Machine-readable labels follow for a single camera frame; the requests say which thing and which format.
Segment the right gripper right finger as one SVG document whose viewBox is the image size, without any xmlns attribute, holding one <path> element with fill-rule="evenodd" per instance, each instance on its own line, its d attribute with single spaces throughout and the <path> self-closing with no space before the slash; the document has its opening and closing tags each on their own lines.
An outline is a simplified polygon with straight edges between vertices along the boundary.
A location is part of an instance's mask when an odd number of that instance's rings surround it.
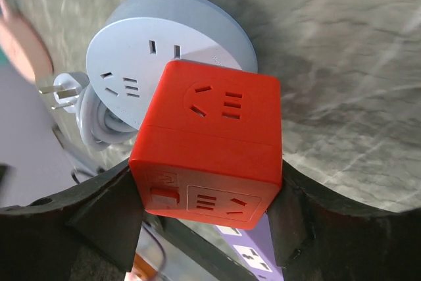
<svg viewBox="0 0 421 281">
<path fill-rule="evenodd" d="M 267 210 L 284 280 L 419 280 L 420 209 L 394 213 L 282 165 Z"/>
</svg>

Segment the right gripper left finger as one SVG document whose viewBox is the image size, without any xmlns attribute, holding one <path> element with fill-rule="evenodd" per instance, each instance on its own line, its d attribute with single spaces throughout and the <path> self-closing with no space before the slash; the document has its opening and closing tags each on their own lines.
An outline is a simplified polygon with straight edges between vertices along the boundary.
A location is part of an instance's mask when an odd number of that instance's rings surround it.
<svg viewBox="0 0 421 281">
<path fill-rule="evenodd" d="M 1 209 L 2 280 L 123 280 L 143 203 L 128 161 L 27 206 Z"/>
</svg>

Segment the purple power strip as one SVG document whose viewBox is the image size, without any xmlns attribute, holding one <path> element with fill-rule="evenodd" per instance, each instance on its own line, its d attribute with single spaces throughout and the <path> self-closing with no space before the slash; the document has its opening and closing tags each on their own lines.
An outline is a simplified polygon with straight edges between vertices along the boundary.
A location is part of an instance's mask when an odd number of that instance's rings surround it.
<svg viewBox="0 0 421 281">
<path fill-rule="evenodd" d="M 267 214 L 252 230 L 219 225 L 214 227 L 257 280 L 284 280 L 282 269 L 276 264 Z"/>
</svg>

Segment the red cube socket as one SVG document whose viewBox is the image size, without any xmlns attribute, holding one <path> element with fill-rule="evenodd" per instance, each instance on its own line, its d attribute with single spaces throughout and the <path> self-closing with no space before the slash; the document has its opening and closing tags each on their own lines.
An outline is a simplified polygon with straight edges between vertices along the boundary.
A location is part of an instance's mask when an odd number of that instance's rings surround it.
<svg viewBox="0 0 421 281">
<path fill-rule="evenodd" d="M 129 166 L 148 213 L 254 228 L 282 186 L 280 81 L 169 62 Z"/>
</svg>

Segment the blue round socket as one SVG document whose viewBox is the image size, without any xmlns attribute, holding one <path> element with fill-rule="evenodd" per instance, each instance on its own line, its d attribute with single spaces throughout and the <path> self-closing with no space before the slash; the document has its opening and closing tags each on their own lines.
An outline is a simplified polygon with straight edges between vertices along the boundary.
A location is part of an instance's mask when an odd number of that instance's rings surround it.
<svg viewBox="0 0 421 281">
<path fill-rule="evenodd" d="M 125 0 L 91 40 L 86 70 L 98 98 L 134 130 L 166 64 L 181 59 L 256 73 L 244 29 L 207 0 Z"/>
</svg>

